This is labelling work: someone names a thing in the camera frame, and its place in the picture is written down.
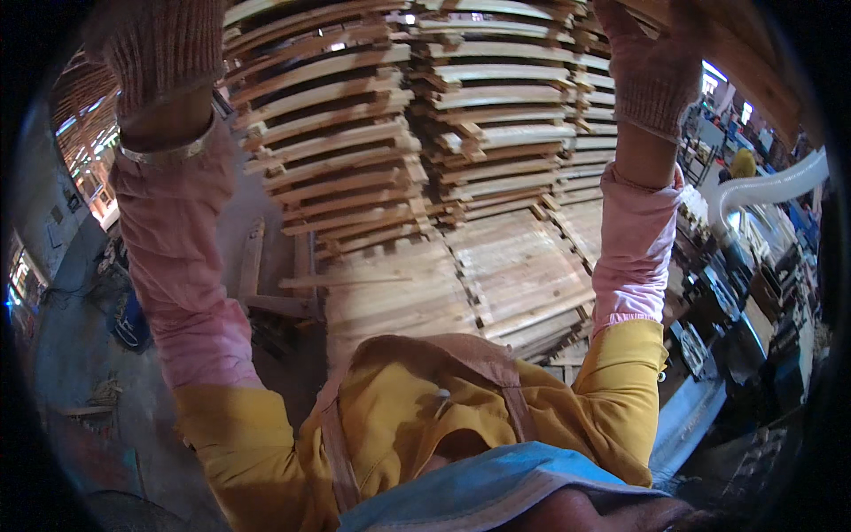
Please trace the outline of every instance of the apron strap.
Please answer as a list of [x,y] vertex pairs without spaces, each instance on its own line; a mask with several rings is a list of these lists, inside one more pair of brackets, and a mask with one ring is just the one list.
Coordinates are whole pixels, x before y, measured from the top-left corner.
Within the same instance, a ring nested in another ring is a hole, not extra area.
[[508,357],[508,349],[496,346],[484,338],[471,335],[439,335],[414,340],[403,337],[381,336],[364,341],[356,350],[355,355],[346,363],[336,368],[319,392],[317,405],[322,422],[322,440],[325,455],[331,466],[331,487],[337,500],[340,513],[351,510],[360,502],[360,489],[357,487],[354,469],[351,467],[351,457],[346,448],[346,438],[343,433],[343,423],[340,418],[339,392],[345,374],[355,358],[365,351],[365,348],[381,341],[413,341],[427,344],[431,349],[440,351],[472,370],[477,375],[500,388],[508,410],[511,428],[520,443],[537,439],[538,433],[532,415],[529,413],[526,398],[520,387],[520,375],[517,373],[515,362]]
[[331,489],[337,500],[337,510],[346,513],[361,501],[361,491],[357,487],[355,471],[351,468],[351,457],[346,448],[343,422],[340,419],[340,403],[337,400],[322,412],[322,440],[331,465]]

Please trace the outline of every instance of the knit glove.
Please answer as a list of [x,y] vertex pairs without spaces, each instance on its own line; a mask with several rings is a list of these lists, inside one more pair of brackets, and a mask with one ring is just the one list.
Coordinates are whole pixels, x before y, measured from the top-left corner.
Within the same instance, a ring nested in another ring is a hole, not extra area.
[[612,48],[615,119],[677,143],[680,119],[700,93],[707,31],[689,0],[671,0],[671,30],[653,40],[623,5],[594,0]]
[[119,123],[222,76],[224,16],[224,0],[100,3],[85,48],[89,60],[106,63],[118,78]]

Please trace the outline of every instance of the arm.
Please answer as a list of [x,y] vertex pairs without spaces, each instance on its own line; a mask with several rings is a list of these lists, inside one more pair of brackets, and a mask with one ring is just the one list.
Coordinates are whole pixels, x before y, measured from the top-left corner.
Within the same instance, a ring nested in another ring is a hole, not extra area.
[[[233,193],[235,163],[227,127],[210,105],[223,8],[212,0],[157,0],[133,9],[102,46],[122,84],[122,147],[146,156],[118,153],[110,179],[163,378],[175,395],[180,430],[231,526],[301,523],[312,505],[293,429],[281,397],[254,371],[248,320],[220,284],[215,222]],[[190,27],[164,27],[174,20]],[[140,44],[154,36],[167,42],[175,31],[187,34],[182,48]],[[153,86],[155,93],[148,91]],[[199,153],[163,157],[194,140]],[[155,163],[144,162],[152,157]]]
[[660,322],[683,189],[677,130],[681,113],[697,98],[700,75],[692,40],[700,32],[683,31],[692,26],[684,4],[671,3],[679,29],[655,42],[614,0],[594,2],[612,43],[618,145],[601,181],[591,350],[573,389],[611,444],[645,465],[659,415],[656,379],[667,358]]

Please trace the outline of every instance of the dust collection hose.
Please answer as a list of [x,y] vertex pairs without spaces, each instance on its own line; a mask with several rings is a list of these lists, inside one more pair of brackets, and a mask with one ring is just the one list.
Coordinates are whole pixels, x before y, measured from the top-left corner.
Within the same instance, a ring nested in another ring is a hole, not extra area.
[[813,150],[800,163],[761,178],[730,180],[709,198],[709,225],[727,258],[728,271],[743,263],[742,250],[725,215],[730,209],[763,203],[781,203],[813,190],[829,174],[825,148]]

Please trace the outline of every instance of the brown apron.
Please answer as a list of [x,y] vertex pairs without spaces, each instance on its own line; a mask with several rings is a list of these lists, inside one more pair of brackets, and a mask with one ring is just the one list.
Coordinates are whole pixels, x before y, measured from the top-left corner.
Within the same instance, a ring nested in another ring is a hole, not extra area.
[[508,356],[509,348],[497,346],[473,335],[437,335],[419,339],[402,336],[371,338],[357,348],[347,363],[331,372],[328,382],[317,396],[317,404],[314,407],[321,416],[325,454],[331,465],[331,485],[340,513],[348,512],[360,502],[360,489],[351,467],[340,419],[340,385],[355,360],[367,349],[380,343],[386,344],[384,348],[398,349],[400,352],[416,350],[432,359],[451,358],[461,363],[501,390],[518,442],[537,438],[532,416],[528,412],[528,405],[520,388],[517,366]]

